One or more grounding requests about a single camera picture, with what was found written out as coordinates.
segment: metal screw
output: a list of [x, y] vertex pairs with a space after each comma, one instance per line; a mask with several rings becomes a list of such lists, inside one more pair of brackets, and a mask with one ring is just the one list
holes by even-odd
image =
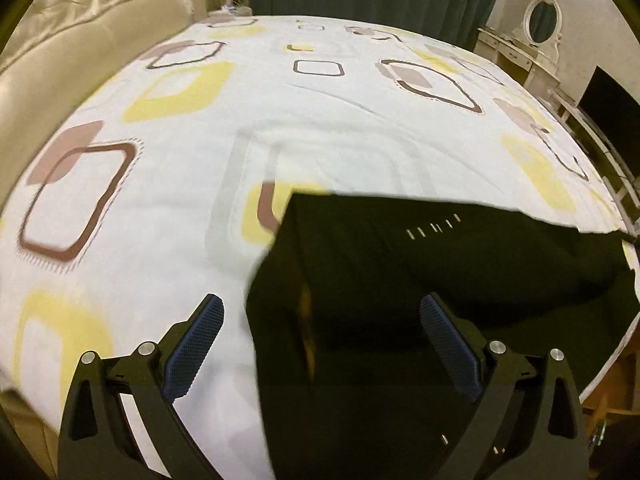
[[551, 357], [556, 361], [562, 361], [562, 359], [564, 359], [564, 354], [562, 353], [562, 350], [558, 350], [557, 348], [554, 348], [549, 353], [551, 354]]
[[152, 343], [151, 341], [147, 341], [146, 343], [142, 343], [142, 345], [138, 347], [138, 353], [140, 355], [149, 355], [155, 349], [156, 349], [155, 343]]
[[504, 354], [507, 351], [507, 347], [501, 341], [491, 341], [489, 343], [489, 350], [494, 354]]
[[85, 352], [84, 354], [82, 354], [82, 357], [80, 358], [80, 360], [85, 364], [91, 364], [94, 362], [95, 359], [95, 353], [94, 352]]

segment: vanity table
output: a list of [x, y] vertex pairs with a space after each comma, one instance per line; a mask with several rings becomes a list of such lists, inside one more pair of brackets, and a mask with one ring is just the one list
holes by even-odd
[[560, 85], [558, 46], [562, 14], [556, 0], [533, 0], [511, 34], [478, 29], [474, 52], [495, 63], [530, 94], [548, 100]]

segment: black television screen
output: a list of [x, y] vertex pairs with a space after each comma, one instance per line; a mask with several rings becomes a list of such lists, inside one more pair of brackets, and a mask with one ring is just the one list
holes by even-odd
[[578, 103], [635, 177], [640, 176], [640, 104], [599, 66]]

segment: headboard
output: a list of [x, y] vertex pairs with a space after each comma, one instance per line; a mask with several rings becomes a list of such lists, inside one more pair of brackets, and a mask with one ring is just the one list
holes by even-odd
[[38, 150], [95, 89], [204, 17], [205, 0], [34, 0], [0, 53], [0, 211]]

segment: blue gripper pad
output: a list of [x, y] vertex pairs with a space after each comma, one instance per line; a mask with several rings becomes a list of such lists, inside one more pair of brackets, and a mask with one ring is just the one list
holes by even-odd
[[167, 402], [187, 394], [224, 319], [222, 300], [212, 296], [166, 362], [162, 396]]
[[482, 393], [480, 363], [432, 296], [420, 302], [420, 323], [456, 390], [475, 402]]

